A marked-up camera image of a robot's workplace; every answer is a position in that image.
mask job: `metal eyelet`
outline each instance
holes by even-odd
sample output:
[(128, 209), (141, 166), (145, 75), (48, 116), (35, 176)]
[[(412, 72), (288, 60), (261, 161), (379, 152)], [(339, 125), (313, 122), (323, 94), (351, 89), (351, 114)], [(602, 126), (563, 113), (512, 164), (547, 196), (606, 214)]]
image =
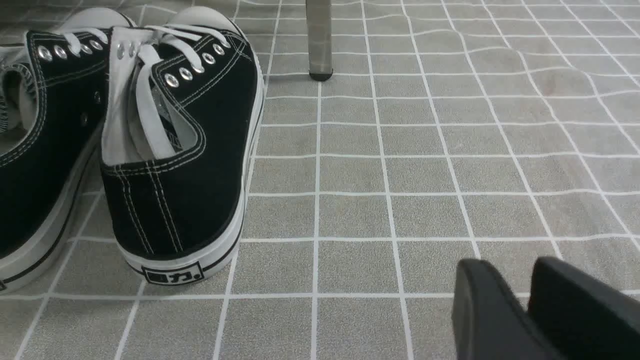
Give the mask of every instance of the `metal eyelet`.
[(67, 52), (60, 47), (59, 45), (54, 45), (53, 46), (53, 52), (56, 53), (56, 55), (58, 55), (59, 58), (61, 59), (66, 59), (67, 58)]
[(178, 79), (171, 74), (165, 74), (164, 80), (172, 88), (177, 88), (180, 85), (180, 83), (178, 82)]
[(136, 43), (133, 41), (129, 43), (129, 57), (132, 58), (136, 55)]
[(96, 50), (102, 50), (102, 45), (95, 40), (89, 40), (89, 44)]
[(178, 72), (180, 72), (180, 76), (182, 76), (183, 79), (193, 80), (193, 74), (191, 73), (191, 71), (185, 69), (184, 67), (179, 68)]
[(42, 45), (38, 46), (38, 56), (45, 61), (53, 60), (53, 56), (51, 56), (51, 52)]
[(88, 47), (87, 45), (80, 44), (80, 48), (82, 49), (83, 53), (85, 53), (87, 55), (93, 54), (93, 51), (91, 50), (91, 47)]
[(213, 44), (213, 51), (215, 51), (216, 54), (218, 54), (218, 55), (224, 55), (225, 54), (225, 50), (222, 48), (222, 46), (220, 46), (218, 44)]
[(122, 60), (122, 58), (124, 57), (124, 44), (123, 43), (119, 43), (118, 44), (118, 48), (116, 49), (116, 56), (118, 57), (119, 60)]
[(216, 59), (213, 57), (213, 55), (209, 53), (202, 54), (202, 59), (204, 60), (204, 62), (208, 63), (209, 65), (213, 65), (216, 63)]

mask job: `black canvas sneaker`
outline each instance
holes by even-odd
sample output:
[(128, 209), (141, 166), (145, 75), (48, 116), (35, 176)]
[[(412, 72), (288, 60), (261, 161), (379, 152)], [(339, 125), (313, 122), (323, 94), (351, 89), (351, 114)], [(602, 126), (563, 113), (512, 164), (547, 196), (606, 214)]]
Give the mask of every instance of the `black canvas sneaker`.
[(102, 179), (120, 250), (149, 283), (205, 279), (237, 249), (262, 87), (246, 37), (210, 8), (113, 29)]
[(52, 32), (0, 45), (0, 293), (40, 275), (64, 230), (104, 118), (111, 26), (105, 8), (81, 11)]

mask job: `gray floor mat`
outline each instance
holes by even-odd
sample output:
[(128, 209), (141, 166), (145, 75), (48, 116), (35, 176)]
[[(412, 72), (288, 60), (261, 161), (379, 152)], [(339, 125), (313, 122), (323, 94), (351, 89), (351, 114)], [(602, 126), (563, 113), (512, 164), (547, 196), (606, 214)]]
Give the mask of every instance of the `gray floor mat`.
[(0, 40), (87, 6), (216, 8), (259, 53), (266, 109), (230, 266), (140, 283), (95, 167), (58, 264), (0, 297), (0, 359), (452, 359), (464, 257), (523, 303), (541, 255), (640, 299), (636, 0), (337, 0), (322, 84), (302, 0), (47, 3), (3, 1)]

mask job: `metal leg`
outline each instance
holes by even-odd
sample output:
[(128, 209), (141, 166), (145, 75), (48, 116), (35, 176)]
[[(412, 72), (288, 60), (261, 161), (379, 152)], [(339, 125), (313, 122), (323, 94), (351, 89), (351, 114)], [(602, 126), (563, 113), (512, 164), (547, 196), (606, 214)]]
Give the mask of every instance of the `metal leg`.
[(309, 75), (326, 81), (333, 74), (331, 60), (331, 0), (307, 0)]

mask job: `heel label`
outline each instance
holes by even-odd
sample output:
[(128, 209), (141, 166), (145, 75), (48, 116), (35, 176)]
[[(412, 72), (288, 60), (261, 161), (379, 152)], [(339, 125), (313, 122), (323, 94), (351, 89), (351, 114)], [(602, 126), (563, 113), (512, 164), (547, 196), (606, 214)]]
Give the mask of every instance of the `heel label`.
[(200, 262), (170, 270), (151, 269), (143, 266), (142, 272), (149, 284), (156, 285), (184, 285), (204, 279)]

